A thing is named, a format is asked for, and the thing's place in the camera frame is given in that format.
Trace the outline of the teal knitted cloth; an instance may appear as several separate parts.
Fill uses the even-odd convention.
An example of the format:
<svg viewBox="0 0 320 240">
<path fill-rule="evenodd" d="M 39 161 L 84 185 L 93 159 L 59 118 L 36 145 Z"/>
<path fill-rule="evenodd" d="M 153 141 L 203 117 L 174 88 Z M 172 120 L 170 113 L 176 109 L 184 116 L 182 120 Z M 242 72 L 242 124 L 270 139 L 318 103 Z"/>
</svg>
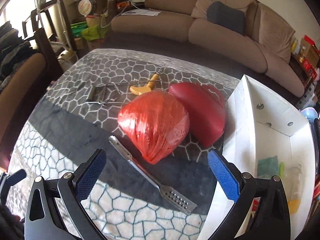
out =
<svg viewBox="0 0 320 240">
<path fill-rule="evenodd" d="M 279 164 L 278 157 L 268 157 L 258 161 L 257 175 L 258 178 L 270 179 L 272 176 L 278 175 Z"/>
</svg>

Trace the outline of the green handled peeler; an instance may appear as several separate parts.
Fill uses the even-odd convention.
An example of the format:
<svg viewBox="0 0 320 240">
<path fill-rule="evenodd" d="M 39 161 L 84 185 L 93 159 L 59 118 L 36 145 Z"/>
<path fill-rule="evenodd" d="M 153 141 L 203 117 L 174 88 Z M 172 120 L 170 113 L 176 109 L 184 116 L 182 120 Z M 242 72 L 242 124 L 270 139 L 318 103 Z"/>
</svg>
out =
<svg viewBox="0 0 320 240">
<path fill-rule="evenodd" d="M 280 178 L 283 177 L 284 175 L 284 170 L 285 170 L 285 163 L 282 161 L 280 164 L 279 164 L 279 169 L 278 169 L 278 176 Z"/>
</svg>

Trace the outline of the wire metal tongs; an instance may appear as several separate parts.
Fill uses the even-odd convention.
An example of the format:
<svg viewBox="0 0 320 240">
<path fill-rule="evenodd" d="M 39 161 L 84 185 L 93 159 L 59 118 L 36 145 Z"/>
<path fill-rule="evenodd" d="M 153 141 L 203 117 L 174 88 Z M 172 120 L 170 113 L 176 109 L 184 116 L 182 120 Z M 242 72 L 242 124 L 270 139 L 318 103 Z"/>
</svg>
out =
<svg viewBox="0 0 320 240">
<path fill-rule="evenodd" d="M 101 86 L 92 86 L 89 94 L 86 99 L 86 103 L 89 104 L 96 104 L 102 106 L 121 106 L 124 105 L 126 102 L 118 101 L 118 99 L 123 95 L 120 87 L 128 87 L 131 85 L 142 85 L 143 81 L 131 81 L 131 82 L 109 82 L 106 85 Z M 109 90 L 115 91 L 117 96 L 107 96 Z"/>
</svg>

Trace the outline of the dark red pouch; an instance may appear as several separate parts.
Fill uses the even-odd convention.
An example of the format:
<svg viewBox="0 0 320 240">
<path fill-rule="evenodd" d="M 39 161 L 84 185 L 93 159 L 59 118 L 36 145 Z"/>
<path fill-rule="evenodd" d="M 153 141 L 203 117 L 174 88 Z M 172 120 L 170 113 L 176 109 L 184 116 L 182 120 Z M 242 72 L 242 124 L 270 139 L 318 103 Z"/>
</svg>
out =
<svg viewBox="0 0 320 240">
<path fill-rule="evenodd" d="M 180 82 L 170 85 L 172 94 L 186 109 L 190 133 L 205 147 L 223 135 L 226 123 L 226 100 L 212 85 Z"/>
</svg>

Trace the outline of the red raffia string ball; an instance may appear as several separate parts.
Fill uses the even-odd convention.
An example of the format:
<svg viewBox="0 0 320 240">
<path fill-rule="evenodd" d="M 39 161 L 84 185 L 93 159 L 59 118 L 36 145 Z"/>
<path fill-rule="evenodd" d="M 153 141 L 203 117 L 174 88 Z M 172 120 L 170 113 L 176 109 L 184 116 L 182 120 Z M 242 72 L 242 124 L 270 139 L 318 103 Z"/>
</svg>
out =
<svg viewBox="0 0 320 240">
<path fill-rule="evenodd" d="M 152 165 L 171 154 L 190 127 L 185 107 L 161 89 L 142 94 L 123 106 L 117 122 L 143 159 Z"/>
</svg>

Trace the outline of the yellow handled corkscrew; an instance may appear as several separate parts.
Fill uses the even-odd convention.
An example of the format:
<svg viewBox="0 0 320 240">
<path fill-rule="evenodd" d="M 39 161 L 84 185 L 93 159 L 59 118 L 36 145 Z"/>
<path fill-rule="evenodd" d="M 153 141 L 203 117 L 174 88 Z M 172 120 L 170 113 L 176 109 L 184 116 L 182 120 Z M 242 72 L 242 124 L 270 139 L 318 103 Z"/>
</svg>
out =
<svg viewBox="0 0 320 240">
<path fill-rule="evenodd" d="M 130 92 L 136 96 L 140 96 L 144 93 L 148 93 L 152 91 L 156 87 L 156 82 L 160 80 L 160 74 L 163 72 L 163 68 L 160 68 L 153 76 L 152 78 L 147 82 L 145 86 L 140 87 L 130 87 Z"/>
</svg>

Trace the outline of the white cardboard box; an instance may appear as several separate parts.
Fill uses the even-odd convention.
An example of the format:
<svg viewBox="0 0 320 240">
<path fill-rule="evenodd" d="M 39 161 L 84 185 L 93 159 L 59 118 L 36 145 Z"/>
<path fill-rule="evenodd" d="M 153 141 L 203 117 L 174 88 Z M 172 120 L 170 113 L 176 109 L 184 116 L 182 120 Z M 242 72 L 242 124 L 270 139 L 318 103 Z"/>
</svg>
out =
<svg viewBox="0 0 320 240">
<path fill-rule="evenodd" d="M 316 157 L 307 118 L 276 92 L 249 76 L 242 77 L 228 98 L 226 111 L 223 150 L 216 152 L 233 163 L 240 172 L 248 172 L 258 178 L 258 161 L 275 155 L 278 164 L 285 163 L 285 170 L 296 163 L 302 165 L 302 197 L 297 213 L 290 214 L 290 239 L 311 239 L 318 225 L 317 218 L 309 218 Z M 252 210 L 247 214 L 237 237 L 249 229 L 259 202 L 259 198 L 254 198 Z M 210 239 L 233 204 L 217 182 L 199 239 Z"/>
</svg>

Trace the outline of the white coat stand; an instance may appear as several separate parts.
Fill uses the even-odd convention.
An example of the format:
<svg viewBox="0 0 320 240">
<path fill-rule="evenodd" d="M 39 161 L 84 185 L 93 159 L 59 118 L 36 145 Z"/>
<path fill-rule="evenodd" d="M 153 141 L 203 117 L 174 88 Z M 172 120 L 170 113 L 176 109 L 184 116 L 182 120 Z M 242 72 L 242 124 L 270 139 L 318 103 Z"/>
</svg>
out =
<svg viewBox="0 0 320 240">
<path fill-rule="evenodd" d="M 35 5 L 36 5 L 36 14 L 37 14 L 37 18 L 41 23 L 41 27 L 44 27 L 44 24 L 42 22 L 42 18 L 41 18 L 41 5 L 44 5 L 44 3 L 42 2 L 42 0 L 34 0 L 35 1 Z M 65 51 L 70 53 L 70 58 L 68 59 L 68 62 L 71 64 L 72 62 L 76 62 L 78 60 L 78 55 L 77 53 L 73 50 L 73 45 L 71 43 L 71 40 L 69 38 L 69 32 L 68 32 L 68 28 L 67 28 L 67 16 L 63 15 L 63 11 L 62 11 L 62 2 L 63 0 L 56 0 L 56 4 L 57 4 L 57 8 L 58 8 L 58 12 L 59 12 L 59 16 L 60 16 L 60 22 L 63 28 L 63 33 L 65 35 L 66 41 L 68 45 L 65 45 L 63 43 L 60 43 L 61 45 L 64 46 Z"/>
</svg>

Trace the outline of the dark blue lumbar cushion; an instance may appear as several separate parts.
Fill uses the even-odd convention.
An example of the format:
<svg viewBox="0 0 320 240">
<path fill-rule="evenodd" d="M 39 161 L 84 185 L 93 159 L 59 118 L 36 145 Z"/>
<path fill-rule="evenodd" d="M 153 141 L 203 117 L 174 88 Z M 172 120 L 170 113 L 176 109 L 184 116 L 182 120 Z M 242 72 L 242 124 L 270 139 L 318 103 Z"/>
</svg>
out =
<svg viewBox="0 0 320 240">
<path fill-rule="evenodd" d="M 220 25 L 241 35 L 245 34 L 246 17 L 245 13 L 240 10 L 216 1 L 208 7 L 206 15 L 207 21 L 210 23 Z"/>
</svg>

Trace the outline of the brown sofa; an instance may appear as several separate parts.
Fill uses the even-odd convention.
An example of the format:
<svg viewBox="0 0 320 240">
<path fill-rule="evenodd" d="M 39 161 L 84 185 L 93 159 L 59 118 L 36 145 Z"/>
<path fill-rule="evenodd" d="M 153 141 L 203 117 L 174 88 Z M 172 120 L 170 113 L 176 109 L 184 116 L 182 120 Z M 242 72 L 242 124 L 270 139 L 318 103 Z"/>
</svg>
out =
<svg viewBox="0 0 320 240">
<path fill-rule="evenodd" d="M 207 21 L 213 2 L 245 13 L 245 34 Z M 304 86 L 289 65 L 295 30 L 279 14 L 256 0 L 145 0 L 149 15 L 122 14 L 111 22 L 118 33 L 189 42 L 265 74 L 300 97 Z"/>
</svg>

